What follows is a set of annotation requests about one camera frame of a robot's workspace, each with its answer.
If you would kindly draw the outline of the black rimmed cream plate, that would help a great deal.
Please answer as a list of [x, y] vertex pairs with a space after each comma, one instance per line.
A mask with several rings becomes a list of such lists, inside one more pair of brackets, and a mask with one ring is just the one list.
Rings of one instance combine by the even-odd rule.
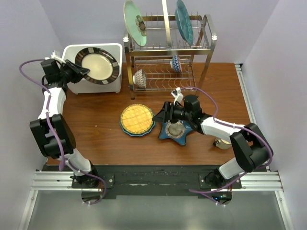
[[106, 85], [119, 77], [117, 60], [107, 51], [98, 47], [86, 47], [75, 56], [75, 64], [90, 71], [84, 78], [94, 84]]

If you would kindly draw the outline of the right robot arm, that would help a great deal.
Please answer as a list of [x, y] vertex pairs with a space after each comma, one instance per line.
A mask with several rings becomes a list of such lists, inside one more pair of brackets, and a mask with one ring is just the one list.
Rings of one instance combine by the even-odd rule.
[[223, 139], [231, 144], [234, 158], [204, 178], [206, 183], [219, 188], [229, 185], [234, 176], [250, 173], [264, 166], [264, 163], [272, 161], [272, 148], [256, 124], [231, 124], [204, 113], [195, 95], [184, 96], [183, 104], [178, 101], [166, 101], [160, 112], [153, 117], [153, 121], [186, 121], [194, 131]]

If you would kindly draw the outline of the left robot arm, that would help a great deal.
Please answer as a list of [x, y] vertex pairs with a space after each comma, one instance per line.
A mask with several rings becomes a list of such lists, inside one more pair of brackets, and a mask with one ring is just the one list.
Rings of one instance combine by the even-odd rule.
[[54, 58], [41, 61], [44, 76], [39, 86], [44, 95], [43, 109], [37, 120], [30, 122], [35, 141], [45, 157], [59, 160], [59, 170], [73, 170], [72, 179], [80, 185], [94, 188], [99, 176], [93, 164], [76, 148], [75, 137], [63, 117], [68, 83], [78, 83], [90, 71], [69, 60]]

